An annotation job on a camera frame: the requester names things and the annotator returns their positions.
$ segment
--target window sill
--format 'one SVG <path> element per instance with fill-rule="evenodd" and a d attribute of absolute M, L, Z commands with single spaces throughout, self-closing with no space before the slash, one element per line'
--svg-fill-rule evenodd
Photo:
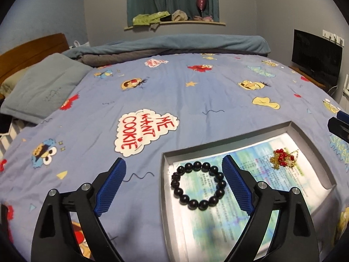
<path fill-rule="evenodd" d="M 225 22 L 205 22 L 205 21 L 174 21 L 174 22 L 160 22 L 160 24 L 211 24 L 211 25 L 226 25 Z M 136 25 L 123 28 L 123 30 L 149 26 L 149 25 Z"/>

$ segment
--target paper sheet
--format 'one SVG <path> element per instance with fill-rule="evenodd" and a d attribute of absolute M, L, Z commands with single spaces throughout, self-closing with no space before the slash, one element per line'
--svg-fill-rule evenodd
<path fill-rule="evenodd" d="M 292 138 L 284 133 L 226 153 L 191 159 L 186 162 L 175 162 L 169 167 L 169 177 L 171 178 L 178 166 L 184 166 L 185 163 L 193 163 L 196 160 L 202 163 L 207 161 L 222 171 L 222 159 L 230 154 L 238 166 L 248 170 L 256 181 L 263 180 L 272 188 L 285 191 L 289 191 L 294 186 L 300 188 L 310 213 L 313 213 L 330 190 L 326 190 L 321 185 L 315 171 L 300 150 L 297 165 L 293 169 L 280 167 L 279 170 L 274 170 L 269 159 L 273 156 L 274 150 L 281 148 L 289 153 L 298 149 Z M 181 177 L 180 187 L 191 199 L 201 201 L 213 196 L 216 183 L 208 173 L 193 171 Z M 187 206 L 182 206 L 178 199 L 172 197 L 179 252 L 186 249 L 186 253 L 180 256 L 181 262 L 221 262 L 232 250 L 249 217 L 245 211 L 240 210 L 229 185 L 225 191 L 224 197 L 217 206 L 209 207 L 206 211 L 199 209 L 191 211 Z M 268 230 L 259 249 L 260 255 L 268 249 L 277 216 L 278 211 L 273 211 Z"/>

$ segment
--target pink balloon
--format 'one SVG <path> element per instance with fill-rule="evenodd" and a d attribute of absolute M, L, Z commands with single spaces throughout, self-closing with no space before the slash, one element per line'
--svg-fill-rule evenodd
<path fill-rule="evenodd" d="M 206 7 L 206 0 L 197 0 L 198 8 L 203 11 Z"/>

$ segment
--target television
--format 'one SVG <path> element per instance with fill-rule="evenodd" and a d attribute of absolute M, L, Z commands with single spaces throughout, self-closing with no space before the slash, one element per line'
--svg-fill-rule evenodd
<path fill-rule="evenodd" d="M 338 83 L 343 48 L 313 34 L 294 30 L 292 62 L 306 69 L 308 76 L 326 86 Z"/>

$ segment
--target black bead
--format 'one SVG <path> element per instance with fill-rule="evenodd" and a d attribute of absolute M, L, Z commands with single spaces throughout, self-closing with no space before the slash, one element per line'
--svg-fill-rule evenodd
<path fill-rule="evenodd" d="M 216 180 L 217 180 L 216 182 L 223 180 L 223 178 L 224 178 L 223 172 L 218 172 L 216 174 Z"/>
<path fill-rule="evenodd" d="M 199 171 L 201 169 L 201 163 L 199 161 L 194 162 L 193 169 L 194 171 Z"/>
<path fill-rule="evenodd" d="M 208 205 L 210 207 L 214 207 L 218 204 L 219 199 L 216 196 L 212 196 L 211 198 L 208 199 Z"/>
<path fill-rule="evenodd" d="M 211 165 L 208 162 L 204 162 L 202 164 L 201 170 L 202 172 L 207 172 L 210 169 Z"/>
<path fill-rule="evenodd" d="M 216 176 L 216 174 L 218 173 L 218 167 L 213 165 L 210 167 L 210 176 Z"/>
<path fill-rule="evenodd" d="M 193 170 L 193 165 L 190 162 L 187 162 L 184 166 L 185 172 L 186 173 L 191 173 Z"/>
<path fill-rule="evenodd" d="M 226 187 L 226 182 L 224 180 L 217 182 L 217 189 L 223 189 Z"/>
<path fill-rule="evenodd" d="M 177 180 L 172 180 L 171 181 L 171 187 L 172 188 L 177 188 L 179 187 L 179 182 Z"/>
<path fill-rule="evenodd" d="M 223 196 L 224 196 L 224 194 L 225 194 L 224 189 L 218 189 L 218 190 L 216 190 L 216 192 L 215 192 L 215 195 L 216 195 L 216 197 L 217 197 L 218 199 L 222 199 Z"/>
<path fill-rule="evenodd" d="M 201 200 L 200 203 L 198 204 L 198 208 L 201 211 L 204 211 L 208 208 L 208 201 L 207 200 Z"/>
<path fill-rule="evenodd" d="M 180 196 L 183 195 L 183 189 L 182 188 L 179 188 L 177 187 L 174 191 L 173 191 L 173 194 L 176 198 L 179 198 Z"/>
<path fill-rule="evenodd" d="M 184 166 L 180 165 L 179 167 L 177 167 L 177 172 L 179 175 L 183 175 L 185 173 Z"/>
<path fill-rule="evenodd" d="M 188 203 L 188 208 L 190 210 L 195 210 L 198 207 L 198 201 L 197 200 L 190 200 Z"/>
<path fill-rule="evenodd" d="M 172 175 L 171 176 L 172 180 L 180 181 L 180 176 Z"/>
<path fill-rule="evenodd" d="M 181 195 L 181 196 L 179 197 L 179 202 L 180 202 L 182 205 L 188 204 L 189 201 L 190 201 L 190 198 L 189 198 L 188 195 L 183 194 L 183 195 Z"/>

